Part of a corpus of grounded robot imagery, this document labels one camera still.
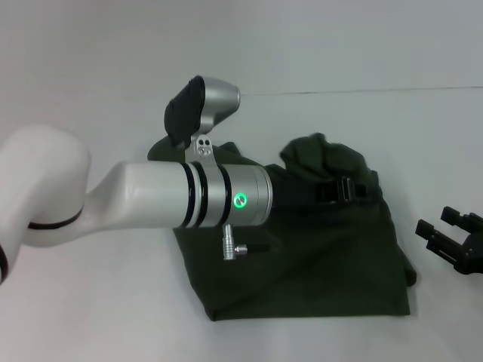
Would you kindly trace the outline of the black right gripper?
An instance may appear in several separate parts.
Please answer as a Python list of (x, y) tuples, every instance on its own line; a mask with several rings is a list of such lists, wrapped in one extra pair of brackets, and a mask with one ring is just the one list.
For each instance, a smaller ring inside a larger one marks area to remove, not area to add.
[(483, 218), (475, 213), (461, 215), (459, 211), (445, 207), (441, 220), (469, 233), (462, 244), (457, 243), (432, 224), (420, 219), (416, 235), (427, 241), (426, 248), (445, 261), (457, 261), (454, 269), (462, 275), (483, 275)]

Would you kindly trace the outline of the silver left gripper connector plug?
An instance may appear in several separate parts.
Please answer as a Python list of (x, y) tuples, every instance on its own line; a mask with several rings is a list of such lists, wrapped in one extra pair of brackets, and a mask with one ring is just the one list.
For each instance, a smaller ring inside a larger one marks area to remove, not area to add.
[(245, 244), (236, 244), (232, 226), (226, 224), (223, 227), (223, 260), (235, 260), (239, 256), (248, 254), (248, 247)]

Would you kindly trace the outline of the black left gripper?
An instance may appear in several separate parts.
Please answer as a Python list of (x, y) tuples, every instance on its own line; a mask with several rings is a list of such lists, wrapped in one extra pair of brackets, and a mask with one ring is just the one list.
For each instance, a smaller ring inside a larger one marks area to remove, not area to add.
[(314, 207), (329, 204), (355, 204), (368, 201), (368, 187), (349, 177), (322, 183), (270, 177), (272, 207)]

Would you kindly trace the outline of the dark green FREE! t-shirt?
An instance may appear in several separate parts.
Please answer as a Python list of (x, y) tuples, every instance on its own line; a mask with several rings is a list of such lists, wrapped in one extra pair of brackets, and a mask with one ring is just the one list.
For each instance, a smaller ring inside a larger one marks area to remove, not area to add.
[(219, 229), (175, 229), (189, 282), (213, 321), (250, 318), (406, 316), (417, 274), (398, 245), (377, 172), (348, 146), (321, 133), (291, 140), (277, 180), (347, 176), (368, 186), (369, 205), (277, 210), (259, 227), (236, 228), (240, 244), (265, 253), (226, 261)]

